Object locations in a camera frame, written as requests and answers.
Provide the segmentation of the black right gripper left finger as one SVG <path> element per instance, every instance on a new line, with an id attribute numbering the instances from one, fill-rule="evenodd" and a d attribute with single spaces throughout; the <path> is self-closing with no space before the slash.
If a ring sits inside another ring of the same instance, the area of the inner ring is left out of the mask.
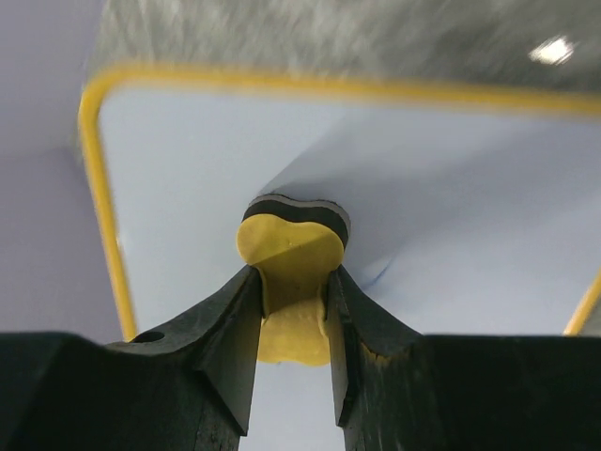
<path id="1" fill-rule="evenodd" d="M 235 450 L 249 426 L 261 278 L 217 292 L 130 342 L 1 336 L 5 450 Z"/>

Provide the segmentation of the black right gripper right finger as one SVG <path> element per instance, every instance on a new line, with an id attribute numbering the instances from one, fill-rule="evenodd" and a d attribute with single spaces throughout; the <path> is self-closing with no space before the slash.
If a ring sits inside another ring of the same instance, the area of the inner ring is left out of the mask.
<path id="1" fill-rule="evenodd" d="M 329 277 L 335 418 L 348 450 L 596 450 L 596 337 L 419 334 Z"/>

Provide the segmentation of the yellow whiteboard eraser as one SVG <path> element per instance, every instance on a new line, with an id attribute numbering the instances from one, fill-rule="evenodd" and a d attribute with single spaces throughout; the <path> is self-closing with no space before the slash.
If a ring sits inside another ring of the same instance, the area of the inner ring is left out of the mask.
<path id="1" fill-rule="evenodd" d="M 249 204 L 236 246 L 262 281 L 260 362 L 330 362 L 326 287 L 343 262 L 350 231 L 348 214 L 328 200 L 264 194 Z"/>

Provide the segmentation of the yellow framed whiteboard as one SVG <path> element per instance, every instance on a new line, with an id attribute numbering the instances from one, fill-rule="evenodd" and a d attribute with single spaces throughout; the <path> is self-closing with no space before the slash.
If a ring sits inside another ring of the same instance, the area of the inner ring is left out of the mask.
<path id="1" fill-rule="evenodd" d="M 122 342 L 250 267 L 264 194 L 342 207 L 335 271 L 419 334 L 594 337 L 597 95 L 125 66 L 78 124 Z"/>

